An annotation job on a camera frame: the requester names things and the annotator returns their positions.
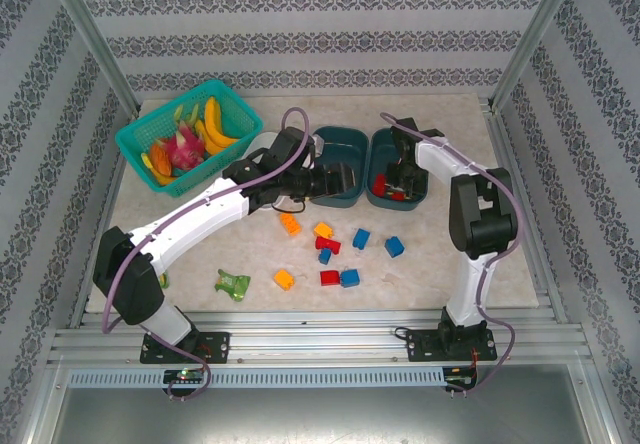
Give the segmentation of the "dark teal oval container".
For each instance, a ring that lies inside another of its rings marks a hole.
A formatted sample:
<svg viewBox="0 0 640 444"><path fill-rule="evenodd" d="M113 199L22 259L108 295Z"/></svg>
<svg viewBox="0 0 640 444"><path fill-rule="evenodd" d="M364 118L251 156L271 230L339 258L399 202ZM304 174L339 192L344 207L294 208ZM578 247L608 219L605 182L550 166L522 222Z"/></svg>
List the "dark teal oval container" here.
<svg viewBox="0 0 640 444"><path fill-rule="evenodd" d="M321 154L315 158L315 164L344 163L353 170L355 184L340 195L313 199L312 203L340 209L354 206L364 191L369 164L368 137L358 129L339 126L320 127L314 131L314 135L324 143Z"/></svg>
<svg viewBox="0 0 640 444"><path fill-rule="evenodd" d="M427 172L427 179L423 181L423 198L420 200L409 200L407 198L404 202L393 201L383 197L377 197L372 194L372 186L374 180L378 174L385 174L388 186L388 165L395 163L398 160L398 153L393 144L391 129L381 129L374 133L371 141L370 148L370 162L368 165L367 177L366 177L366 193L367 198L371 204L383 209L389 209L394 211L412 211L414 210L427 196L429 188L429 173ZM401 191L406 194L408 185L400 185Z"/></svg>

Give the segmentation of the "teal plastic basket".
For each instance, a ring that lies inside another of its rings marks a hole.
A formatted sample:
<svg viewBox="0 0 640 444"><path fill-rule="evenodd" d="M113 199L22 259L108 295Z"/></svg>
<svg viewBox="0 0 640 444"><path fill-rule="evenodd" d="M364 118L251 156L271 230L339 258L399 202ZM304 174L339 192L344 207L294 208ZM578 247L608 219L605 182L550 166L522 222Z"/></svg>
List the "teal plastic basket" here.
<svg viewBox="0 0 640 444"><path fill-rule="evenodd" d="M215 98L221 107L223 134L239 141L173 182L160 184L143 163L141 154L150 150L156 138L175 133L174 114L178 107L190 111L198 106L199 115L203 116L204 106L210 97ZM128 164L152 191L179 197L239 159L262 128L262 120L236 92L219 80L209 80L122 128L116 133L115 140Z"/></svg>

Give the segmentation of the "yellow banana toy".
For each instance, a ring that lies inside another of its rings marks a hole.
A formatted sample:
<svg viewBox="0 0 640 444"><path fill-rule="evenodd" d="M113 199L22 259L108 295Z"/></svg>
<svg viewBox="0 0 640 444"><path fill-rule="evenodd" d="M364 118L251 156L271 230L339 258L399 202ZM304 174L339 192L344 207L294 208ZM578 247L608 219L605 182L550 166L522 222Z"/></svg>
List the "yellow banana toy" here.
<svg viewBox="0 0 640 444"><path fill-rule="evenodd" d="M204 118L205 131L216 146L226 149L237 142L236 138L229 137L223 132L221 107L215 97L210 97L206 101Z"/></svg>
<svg viewBox="0 0 640 444"><path fill-rule="evenodd" d="M215 156L221 152L223 152L225 150L224 147L221 147L219 145L217 145L208 135L207 131L206 131L206 127L205 124L202 120L197 120L195 123L195 131L198 135L198 137L203 141L204 143L204 148L206 153L209 156Z"/></svg>

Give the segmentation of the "pink dragon fruit toy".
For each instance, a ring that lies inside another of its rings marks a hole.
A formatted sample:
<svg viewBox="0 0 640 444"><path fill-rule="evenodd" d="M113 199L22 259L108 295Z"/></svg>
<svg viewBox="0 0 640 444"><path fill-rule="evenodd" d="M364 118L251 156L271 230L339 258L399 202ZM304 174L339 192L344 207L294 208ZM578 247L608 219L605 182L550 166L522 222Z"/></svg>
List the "pink dragon fruit toy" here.
<svg viewBox="0 0 640 444"><path fill-rule="evenodd" d="M203 139L196 133L195 125L182 118L183 106L174 111L176 131L164 144L164 149L174 168L190 171L204 161Z"/></svg>

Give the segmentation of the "green snack wrapper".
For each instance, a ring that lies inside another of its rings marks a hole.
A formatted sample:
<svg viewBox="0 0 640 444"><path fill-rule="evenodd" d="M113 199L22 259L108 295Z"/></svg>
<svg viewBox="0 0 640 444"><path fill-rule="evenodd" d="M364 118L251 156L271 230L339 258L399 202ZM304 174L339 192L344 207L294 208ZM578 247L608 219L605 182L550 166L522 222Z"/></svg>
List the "green snack wrapper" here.
<svg viewBox="0 0 640 444"><path fill-rule="evenodd" d="M242 302L249 289L251 277L244 274L231 274L223 269L218 269L217 274L214 289L225 292L235 302Z"/></svg>

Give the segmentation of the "orange toy fruit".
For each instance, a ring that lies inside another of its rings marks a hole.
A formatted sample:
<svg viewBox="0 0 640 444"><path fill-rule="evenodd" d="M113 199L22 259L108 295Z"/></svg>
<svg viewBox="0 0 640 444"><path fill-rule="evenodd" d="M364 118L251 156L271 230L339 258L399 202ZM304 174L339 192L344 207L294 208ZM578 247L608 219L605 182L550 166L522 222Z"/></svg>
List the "orange toy fruit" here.
<svg viewBox="0 0 640 444"><path fill-rule="evenodd" d="M163 144L154 143L148 156L152 166L159 174L166 177L172 176L172 163Z"/></svg>

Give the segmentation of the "left circuit board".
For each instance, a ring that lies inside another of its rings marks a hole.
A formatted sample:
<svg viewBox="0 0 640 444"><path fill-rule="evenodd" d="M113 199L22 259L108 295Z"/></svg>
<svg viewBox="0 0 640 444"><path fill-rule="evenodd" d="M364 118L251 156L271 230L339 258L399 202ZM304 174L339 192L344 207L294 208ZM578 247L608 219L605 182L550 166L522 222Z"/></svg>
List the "left circuit board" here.
<svg viewBox="0 0 640 444"><path fill-rule="evenodd" d="M205 373L198 369L166 370L163 374L164 385L201 385L204 382Z"/></svg>

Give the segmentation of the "grey metal sheet panel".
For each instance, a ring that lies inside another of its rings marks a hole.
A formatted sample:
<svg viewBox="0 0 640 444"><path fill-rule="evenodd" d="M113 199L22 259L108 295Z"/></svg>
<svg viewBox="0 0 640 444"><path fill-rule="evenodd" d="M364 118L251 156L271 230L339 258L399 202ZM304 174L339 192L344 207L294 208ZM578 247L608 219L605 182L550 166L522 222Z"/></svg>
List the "grey metal sheet panel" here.
<svg viewBox="0 0 640 444"><path fill-rule="evenodd" d="M431 386L89 388L60 373L28 444L623 444L582 364L516 365L469 396Z"/></svg>

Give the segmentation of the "aluminium side rail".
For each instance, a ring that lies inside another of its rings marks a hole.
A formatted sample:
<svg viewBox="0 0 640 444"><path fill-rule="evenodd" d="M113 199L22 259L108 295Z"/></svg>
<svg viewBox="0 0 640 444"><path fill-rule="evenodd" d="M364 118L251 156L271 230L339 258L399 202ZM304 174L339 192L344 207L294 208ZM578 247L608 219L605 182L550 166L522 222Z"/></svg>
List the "aluminium side rail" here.
<svg viewBox="0 0 640 444"><path fill-rule="evenodd" d="M88 255L84 263L84 269L77 292L72 300L71 311L65 324L66 328L74 329L82 323L86 305L94 286L93 272L99 251L101 236L108 228L112 217L125 167L126 159L121 151L116 150L113 166L110 170L110 174L108 175L108 186L105 188L105 194L100 201L98 220L94 228L93 237L91 238Z"/></svg>
<svg viewBox="0 0 640 444"><path fill-rule="evenodd" d="M482 104L481 108L496 160L500 166L507 168L511 172L513 192L523 210L524 223L521 225L521 229L524 235L522 246L536 292L538 295L544 295L549 300L555 320L561 324L568 324L570 319L564 309L557 283L538 233L534 212L528 199L525 182L512 149L508 132L500 115L494 113L488 105Z"/></svg>

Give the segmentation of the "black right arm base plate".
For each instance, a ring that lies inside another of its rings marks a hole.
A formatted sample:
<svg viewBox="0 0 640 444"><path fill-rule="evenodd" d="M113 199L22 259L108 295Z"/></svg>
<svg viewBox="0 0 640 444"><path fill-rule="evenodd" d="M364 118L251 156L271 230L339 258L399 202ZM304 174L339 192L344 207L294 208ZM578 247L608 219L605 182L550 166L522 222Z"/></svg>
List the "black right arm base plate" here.
<svg viewBox="0 0 640 444"><path fill-rule="evenodd" d="M412 329L406 333L408 359L411 362L479 361L498 359L493 333L488 330L445 334L438 330Z"/></svg>

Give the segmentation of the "aluminium front rail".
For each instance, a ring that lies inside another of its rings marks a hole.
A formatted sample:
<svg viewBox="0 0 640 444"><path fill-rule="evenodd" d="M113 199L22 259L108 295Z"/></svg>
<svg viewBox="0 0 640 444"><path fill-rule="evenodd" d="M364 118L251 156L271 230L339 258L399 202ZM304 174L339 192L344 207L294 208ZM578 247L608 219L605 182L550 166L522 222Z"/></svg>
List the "aluminium front rail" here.
<svg viewBox="0 0 640 444"><path fill-rule="evenodd" d="M592 359L583 327L559 322L552 308L495 309L491 316L511 324L516 341L510 364L566 364ZM319 367L404 363L407 352L394 331L437 325L437 310L332 312L195 312L202 331L230 335L229 366ZM143 332L120 324L105 335L95 313L79 327L58 330L47 356L50 365L125 367L139 361Z"/></svg>

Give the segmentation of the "aluminium frame post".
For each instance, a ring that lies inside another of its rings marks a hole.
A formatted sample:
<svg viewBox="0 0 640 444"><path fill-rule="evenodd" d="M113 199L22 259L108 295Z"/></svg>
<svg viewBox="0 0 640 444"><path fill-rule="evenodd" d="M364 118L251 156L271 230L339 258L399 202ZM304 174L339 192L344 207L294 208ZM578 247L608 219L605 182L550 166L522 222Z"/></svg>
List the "aluminium frame post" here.
<svg viewBox="0 0 640 444"><path fill-rule="evenodd" d="M532 19L530 20L515 52L504 69L496 88L487 100L492 114L501 110L524 72L529 59L533 55L539 42L544 37L553 17L563 0L541 0Z"/></svg>
<svg viewBox="0 0 640 444"><path fill-rule="evenodd" d="M89 51L93 54L129 117L137 117L141 108L106 38L99 29L85 0L61 0L74 21Z"/></svg>

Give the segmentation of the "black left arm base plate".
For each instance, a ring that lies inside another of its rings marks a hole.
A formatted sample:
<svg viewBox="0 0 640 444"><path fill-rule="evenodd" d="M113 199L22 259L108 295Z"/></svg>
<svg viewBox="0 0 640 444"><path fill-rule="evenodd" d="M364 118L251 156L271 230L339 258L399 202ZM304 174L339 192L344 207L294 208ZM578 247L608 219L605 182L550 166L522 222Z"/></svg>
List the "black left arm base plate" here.
<svg viewBox="0 0 640 444"><path fill-rule="evenodd" d="M191 332L178 347L204 360L207 364L226 364L230 348L230 334L226 332ZM194 363L190 357L160 344L146 334L140 352L142 364L182 364Z"/></svg>

